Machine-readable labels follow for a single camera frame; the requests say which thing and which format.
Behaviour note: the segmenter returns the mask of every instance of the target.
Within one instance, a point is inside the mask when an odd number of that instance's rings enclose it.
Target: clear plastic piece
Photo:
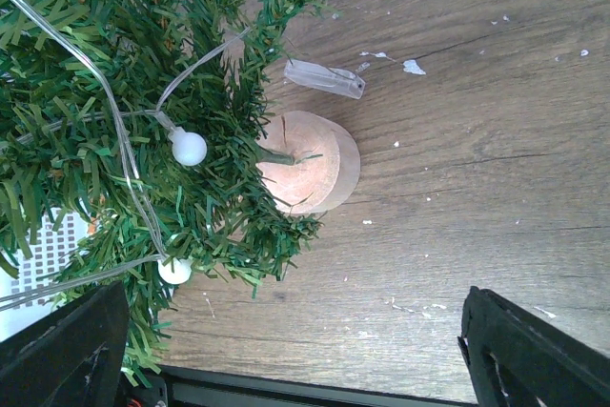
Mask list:
[[[289,59],[284,76],[297,85],[346,95],[353,99],[359,99],[364,93],[364,80],[355,73],[343,69],[328,69],[311,62]]]

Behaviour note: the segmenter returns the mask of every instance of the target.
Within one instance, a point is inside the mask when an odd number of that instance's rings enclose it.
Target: white round ball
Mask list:
[[[163,260],[156,262],[161,278],[172,285],[181,285],[191,278],[191,272],[193,271],[191,264],[193,264],[193,261],[190,259],[173,259],[166,265],[163,265]]]
[[[171,141],[173,157],[183,166],[196,166],[208,153],[206,141],[195,132],[184,132],[178,128],[173,132]]]

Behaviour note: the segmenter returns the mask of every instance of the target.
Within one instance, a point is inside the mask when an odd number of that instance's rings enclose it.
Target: green tinsel branch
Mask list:
[[[255,288],[280,279],[292,256],[315,237],[319,222],[275,208],[261,180],[256,139],[264,134],[265,69],[282,55],[288,21],[325,0],[263,0],[255,20],[244,0],[28,0],[86,52],[111,82],[123,112],[153,109],[156,100],[198,56],[224,40],[226,25],[247,26],[236,65],[218,56],[172,94],[164,112],[186,131],[206,136],[198,167],[172,157],[167,133],[142,115],[125,118],[137,166],[159,217],[167,253],[194,260],[208,276],[239,277]],[[58,281],[108,270],[154,253],[132,204],[120,165],[106,95],[75,58],[8,0],[0,0],[0,268],[16,276],[14,254],[31,257],[42,216],[51,209],[97,218],[98,231],[71,254]],[[99,113],[94,120],[87,115]],[[52,132],[47,126],[65,120]],[[17,137],[31,134],[31,142]],[[131,309],[124,371],[156,369],[170,307],[170,289],[154,263],[122,275]],[[91,286],[65,292],[72,300]]]

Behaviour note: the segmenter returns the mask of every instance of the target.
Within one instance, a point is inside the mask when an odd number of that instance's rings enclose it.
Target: wood slice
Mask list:
[[[347,200],[360,176],[360,153],[342,127],[308,112],[287,112],[265,126],[258,144],[287,153],[299,164],[259,163],[277,208],[290,214],[327,212]]]

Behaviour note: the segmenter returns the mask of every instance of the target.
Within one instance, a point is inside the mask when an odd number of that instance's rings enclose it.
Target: wooden tabletop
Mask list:
[[[166,362],[474,401],[456,342],[471,285],[609,355],[610,0],[330,5],[337,19],[287,37],[296,58],[370,62],[362,99],[287,83],[283,63],[268,96],[352,134],[356,191],[255,300],[203,276],[180,288]]]

